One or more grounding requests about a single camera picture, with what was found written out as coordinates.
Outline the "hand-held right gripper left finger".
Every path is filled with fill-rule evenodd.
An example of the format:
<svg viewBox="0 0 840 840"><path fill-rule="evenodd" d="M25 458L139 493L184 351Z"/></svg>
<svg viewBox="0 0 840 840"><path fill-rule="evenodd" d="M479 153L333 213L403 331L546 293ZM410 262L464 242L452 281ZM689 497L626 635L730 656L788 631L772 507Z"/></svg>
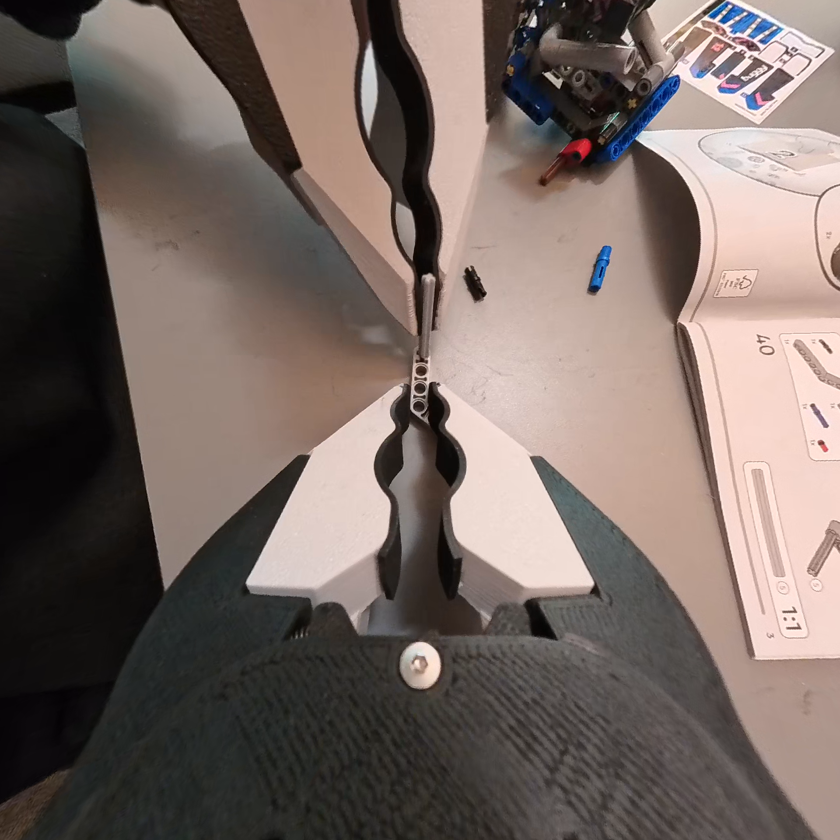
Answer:
<svg viewBox="0 0 840 840"><path fill-rule="evenodd" d="M403 469L408 385L366 407L305 458L246 581L250 594L339 604L365 634L371 605L392 600L403 547L392 483Z"/></svg>

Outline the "blue lego vehicle model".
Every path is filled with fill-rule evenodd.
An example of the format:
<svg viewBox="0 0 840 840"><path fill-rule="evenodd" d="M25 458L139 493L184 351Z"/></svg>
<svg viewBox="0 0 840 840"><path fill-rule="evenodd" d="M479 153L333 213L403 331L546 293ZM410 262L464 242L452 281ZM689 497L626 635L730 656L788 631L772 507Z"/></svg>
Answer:
<svg viewBox="0 0 840 840"><path fill-rule="evenodd" d="M502 89L567 141L539 178L621 158L680 86L685 53L666 47L653 1L518 2Z"/></svg>

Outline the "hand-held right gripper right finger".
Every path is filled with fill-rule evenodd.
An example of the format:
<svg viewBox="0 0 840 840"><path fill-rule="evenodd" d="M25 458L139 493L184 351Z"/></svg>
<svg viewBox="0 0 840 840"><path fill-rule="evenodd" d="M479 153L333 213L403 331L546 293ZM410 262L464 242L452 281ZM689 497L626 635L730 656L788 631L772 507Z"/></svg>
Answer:
<svg viewBox="0 0 840 840"><path fill-rule="evenodd" d="M447 598L464 599L487 627L500 606L593 593L529 451L445 385L430 385L428 423L447 486L437 538Z"/></svg>

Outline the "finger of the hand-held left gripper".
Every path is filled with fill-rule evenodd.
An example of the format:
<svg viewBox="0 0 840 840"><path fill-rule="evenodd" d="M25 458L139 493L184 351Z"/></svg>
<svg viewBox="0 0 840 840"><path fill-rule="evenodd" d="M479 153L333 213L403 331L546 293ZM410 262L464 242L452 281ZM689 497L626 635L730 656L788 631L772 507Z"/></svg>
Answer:
<svg viewBox="0 0 840 840"><path fill-rule="evenodd" d="M481 2L371 2L380 85L372 145L421 246L419 275L448 292L487 141Z"/></svg>
<svg viewBox="0 0 840 840"><path fill-rule="evenodd" d="M415 271L397 244L392 186L376 165L362 117L365 2L239 7L297 151L293 184L386 310L417 335Z"/></svg>

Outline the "grey lego beam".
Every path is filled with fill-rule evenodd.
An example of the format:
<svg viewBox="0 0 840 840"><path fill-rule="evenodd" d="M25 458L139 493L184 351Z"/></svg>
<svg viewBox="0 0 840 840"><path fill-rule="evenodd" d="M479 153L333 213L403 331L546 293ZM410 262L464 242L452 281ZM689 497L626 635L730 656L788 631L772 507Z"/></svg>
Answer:
<svg viewBox="0 0 840 840"><path fill-rule="evenodd" d="M425 274L421 279L421 323L416 350L413 356L410 381L410 408L412 415L422 423L427 422L429 411L429 385L431 382L432 334L435 319L437 279Z"/></svg>

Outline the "person's left forearm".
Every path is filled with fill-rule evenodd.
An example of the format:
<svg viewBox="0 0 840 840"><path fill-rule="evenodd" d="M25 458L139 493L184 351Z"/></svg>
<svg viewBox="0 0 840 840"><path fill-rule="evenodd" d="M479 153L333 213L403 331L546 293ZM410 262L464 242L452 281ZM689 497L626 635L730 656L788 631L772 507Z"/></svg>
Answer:
<svg viewBox="0 0 840 840"><path fill-rule="evenodd" d="M55 41L74 38L81 20L102 1L1 1L1 15Z"/></svg>

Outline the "instruction booklet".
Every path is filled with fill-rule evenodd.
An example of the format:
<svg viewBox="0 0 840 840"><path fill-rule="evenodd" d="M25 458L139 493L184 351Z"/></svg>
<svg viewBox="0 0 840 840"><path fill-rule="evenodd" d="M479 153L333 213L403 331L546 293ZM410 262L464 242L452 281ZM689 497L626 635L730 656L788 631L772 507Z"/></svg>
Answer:
<svg viewBox="0 0 840 840"><path fill-rule="evenodd" d="M815 129L640 143L695 202L679 351L751 656L839 656L839 142Z"/></svg>

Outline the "sticker sheet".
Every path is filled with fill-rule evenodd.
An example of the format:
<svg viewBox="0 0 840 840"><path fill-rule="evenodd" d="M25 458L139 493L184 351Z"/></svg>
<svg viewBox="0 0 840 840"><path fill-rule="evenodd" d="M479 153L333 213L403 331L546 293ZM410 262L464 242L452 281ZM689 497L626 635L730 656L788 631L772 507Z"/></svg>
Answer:
<svg viewBox="0 0 840 840"><path fill-rule="evenodd" d="M812 35L766 9L766 2L699 2L663 37L680 57L675 74L754 124L775 114L837 58L827 35Z"/></svg>

